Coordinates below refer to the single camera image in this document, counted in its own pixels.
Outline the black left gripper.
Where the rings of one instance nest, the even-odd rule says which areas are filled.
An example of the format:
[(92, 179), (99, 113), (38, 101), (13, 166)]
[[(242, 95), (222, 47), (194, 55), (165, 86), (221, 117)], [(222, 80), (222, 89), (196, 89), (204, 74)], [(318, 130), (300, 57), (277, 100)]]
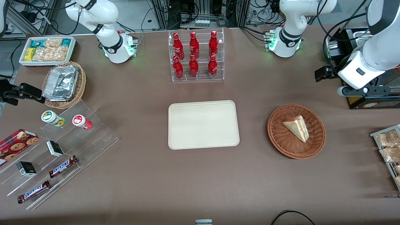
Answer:
[(320, 82), (331, 78), (339, 78), (339, 66), (323, 66), (315, 71), (315, 81)]

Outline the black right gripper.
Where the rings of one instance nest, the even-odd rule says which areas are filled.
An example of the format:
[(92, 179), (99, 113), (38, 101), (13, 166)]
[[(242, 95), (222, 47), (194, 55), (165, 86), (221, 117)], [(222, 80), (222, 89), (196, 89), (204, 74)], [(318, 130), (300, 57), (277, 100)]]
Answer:
[(19, 89), (1, 89), (0, 102), (14, 106), (18, 105), (17, 97), (21, 99), (30, 99), (44, 104), (46, 99), (42, 96), (42, 90), (27, 83), (21, 83)]

